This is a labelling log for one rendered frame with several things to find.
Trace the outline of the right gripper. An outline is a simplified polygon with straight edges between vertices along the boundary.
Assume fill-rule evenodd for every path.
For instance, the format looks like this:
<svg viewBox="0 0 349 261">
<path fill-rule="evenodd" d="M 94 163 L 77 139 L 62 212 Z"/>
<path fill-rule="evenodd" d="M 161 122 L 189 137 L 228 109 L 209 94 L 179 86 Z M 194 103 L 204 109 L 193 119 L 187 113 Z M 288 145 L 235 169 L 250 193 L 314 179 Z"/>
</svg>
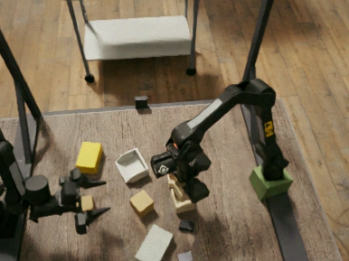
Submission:
<svg viewBox="0 0 349 261">
<path fill-rule="evenodd" d="M 55 192 L 55 194 L 52 195 L 52 209 L 53 209 L 53 214 L 59 215 L 59 216 L 62 216 L 62 213 L 67 213 L 67 212 L 72 212 L 72 211 L 73 211 L 73 213 L 76 213 L 76 211 L 77 211 L 78 213 L 76 213 L 76 215 L 74 216 L 75 228 L 76 228 L 77 234 L 83 235 L 83 234 L 87 234 L 86 226 L 89 227 L 90 223 L 92 221 L 94 221 L 96 218 L 98 218 L 99 216 L 101 216 L 105 212 L 109 211 L 110 207 L 105 207 L 105 208 L 101 208 L 101 209 L 97 209 L 97 210 L 86 210 L 86 213 L 83 213 L 80 188 L 83 187 L 83 190 L 86 190 L 89 188 L 94 188 L 94 187 L 105 185 L 105 184 L 107 184 L 107 182 L 88 178 L 88 177 L 83 175 L 83 172 L 81 173 L 81 175 L 79 174 L 79 172 L 80 172 L 80 168 L 76 168 L 76 169 L 71 170 L 71 181 L 77 183 L 76 191 L 77 191 L 78 200 L 77 199 L 74 200 L 75 208 L 65 209 L 62 207 L 57 207 L 56 202 L 60 201 L 60 196 L 56 196 L 56 192 Z M 78 205 L 80 207 L 80 211 L 77 207 L 77 204 L 76 204 L 77 202 L 78 202 Z M 88 222 L 88 220 L 89 220 L 89 222 Z"/>
</svg>

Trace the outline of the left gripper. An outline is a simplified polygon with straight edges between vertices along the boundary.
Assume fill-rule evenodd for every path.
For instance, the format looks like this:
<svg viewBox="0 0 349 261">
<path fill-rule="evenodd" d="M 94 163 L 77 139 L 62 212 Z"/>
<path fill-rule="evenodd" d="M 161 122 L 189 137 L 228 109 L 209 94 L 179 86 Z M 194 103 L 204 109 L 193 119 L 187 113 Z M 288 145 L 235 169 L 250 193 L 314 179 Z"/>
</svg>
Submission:
<svg viewBox="0 0 349 261">
<path fill-rule="evenodd" d="M 210 194 L 209 189 L 204 182 L 200 182 L 198 178 L 194 177 L 195 169 L 198 168 L 198 164 L 195 163 L 195 166 L 191 170 L 182 170 L 177 166 L 177 171 L 172 172 L 175 178 L 180 182 L 185 182 L 185 186 L 182 187 L 185 194 L 191 201 L 191 203 L 196 203 L 204 198 L 208 197 Z M 190 189 L 189 189 L 190 188 Z"/>
</svg>

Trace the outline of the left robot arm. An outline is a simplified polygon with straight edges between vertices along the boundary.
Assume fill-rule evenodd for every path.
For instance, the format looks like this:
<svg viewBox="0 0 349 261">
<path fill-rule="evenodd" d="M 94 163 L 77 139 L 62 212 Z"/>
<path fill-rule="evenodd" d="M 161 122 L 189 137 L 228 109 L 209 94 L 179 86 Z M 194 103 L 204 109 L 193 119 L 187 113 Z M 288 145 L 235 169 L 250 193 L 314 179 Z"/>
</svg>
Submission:
<svg viewBox="0 0 349 261">
<path fill-rule="evenodd" d="M 289 160 L 276 142 L 272 107 L 276 103 L 276 90 L 262 79 L 243 80 L 230 84 L 208 107 L 195 118 L 186 120 L 172 130 L 165 147 L 167 152 L 154 155 L 150 164 L 156 178 L 182 170 L 191 170 L 194 176 L 209 169 L 212 162 L 200 146 L 205 132 L 237 104 L 253 105 L 255 108 L 260 141 L 255 153 L 264 161 L 261 173 L 266 182 L 285 180 L 283 172 Z M 175 145 L 178 149 L 176 149 Z M 273 166 L 272 166 L 273 165 Z M 273 168 L 274 167 L 274 168 Z"/>
</svg>

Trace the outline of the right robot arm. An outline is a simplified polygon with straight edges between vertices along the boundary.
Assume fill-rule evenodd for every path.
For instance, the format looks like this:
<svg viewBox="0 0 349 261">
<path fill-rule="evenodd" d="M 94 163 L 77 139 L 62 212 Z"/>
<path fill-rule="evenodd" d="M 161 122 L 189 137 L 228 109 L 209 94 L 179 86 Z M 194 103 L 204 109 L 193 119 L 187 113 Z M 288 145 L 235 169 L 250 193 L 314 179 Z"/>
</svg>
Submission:
<svg viewBox="0 0 349 261">
<path fill-rule="evenodd" d="M 29 219 L 38 223 L 39 218 L 54 215 L 48 179 L 44 175 L 24 179 L 13 150 L 13 145 L 5 139 L 0 128 L 0 177 L 3 181 L 0 182 L 0 196 L 5 192 L 5 205 L 14 215 L 24 214 L 30 207 Z M 60 201 L 56 202 L 56 206 L 74 208 L 77 183 L 72 182 L 70 176 L 64 176 L 60 177 L 59 185 L 61 190 L 56 191 L 56 196 L 60 196 Z"/>
</svg>

